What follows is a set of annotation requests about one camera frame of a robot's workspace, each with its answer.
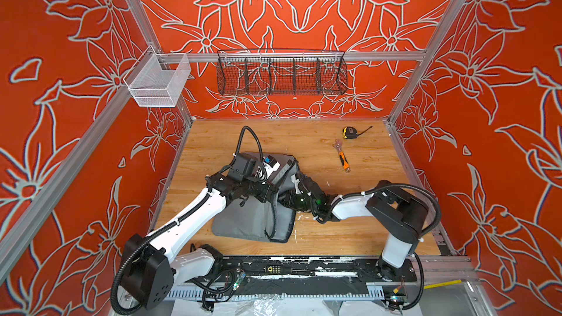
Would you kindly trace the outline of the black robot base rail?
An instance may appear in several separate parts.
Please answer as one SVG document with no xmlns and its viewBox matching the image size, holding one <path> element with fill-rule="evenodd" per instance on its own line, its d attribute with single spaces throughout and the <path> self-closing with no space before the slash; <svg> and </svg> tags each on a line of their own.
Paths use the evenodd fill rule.
<svg viewBox="0 0 562 316">
<path fill-rule="evenodd" d="M 245 273 L 231 301 L 260 298 L 321 298 L 325 301 L 412 300 L 419 291 L 413 262 L 383 276 L 376 256 L 225 256 L 216 272 Z"/>
</svg>

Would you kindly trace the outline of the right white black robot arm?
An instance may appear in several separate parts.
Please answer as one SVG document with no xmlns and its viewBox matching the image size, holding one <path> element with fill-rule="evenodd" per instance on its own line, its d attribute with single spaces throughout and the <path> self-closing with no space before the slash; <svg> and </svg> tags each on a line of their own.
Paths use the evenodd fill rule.
<svg viewBox="0 0 562 316">
<path fill-rule="evenodd" d="M 370 190 L 346 195 L 328 195 L 310 177 L 298 172 L 291 179 L 294 187 L 279 194 L 278 201 L 295 212 L 310 212 L 320 224 L 355 217 L 373 217 L 387 230 L 388 237 L 375 273 L 378 279 L 391 282 L 409 257 L 419 265 L 419 289 L 412 302 L 389 297 L 389 310 L 405 311 L 421 300 L 425 277 L 421 258 L 416 253 L 420 241 L 441 222 L 437 199 L 428 190 L 411 184 L 381 180 Z"/>
</svg>

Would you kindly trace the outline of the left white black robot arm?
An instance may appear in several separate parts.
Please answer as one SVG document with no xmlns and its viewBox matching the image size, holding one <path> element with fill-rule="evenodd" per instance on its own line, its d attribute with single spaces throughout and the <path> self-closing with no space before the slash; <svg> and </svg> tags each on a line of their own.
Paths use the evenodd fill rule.
<svg viewBox="0 0 562 316">
<path fill-rule="evenodd" d="M 119 315 L 156 307 L 177 282 L 207 275 L 217 259 L 206 248 L 195 251 L 184 266 L 172 263 L 183 247 L 209 220 L 234 200 L 253 196 L 265 199 L 280 162 L 272 155 L 257 156 L 236 150 L 231 162 L 206 176 L 196 199 L 164 226 L 145 237 L 133 235 L 125 244 L 120 267 L 111 286 L 110 302 Z"/>
</svg>

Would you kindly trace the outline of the grey zippered laptop bag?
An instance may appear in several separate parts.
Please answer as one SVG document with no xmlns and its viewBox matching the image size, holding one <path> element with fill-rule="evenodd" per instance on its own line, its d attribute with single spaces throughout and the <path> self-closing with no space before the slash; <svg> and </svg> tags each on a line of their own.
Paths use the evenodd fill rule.
<svg viewBox="0 0 562 316">
<path fill-rule="evenodd" d="M 267 154 L 265 168 L 278 166 L 263 186 L 244 191 L 234 198 L 212 223 L 219 237 L 284 244 L 293 229 L 297 210 L 294 181 L 299 172 L 297 159 L 287 154 Z"/>
</svg>

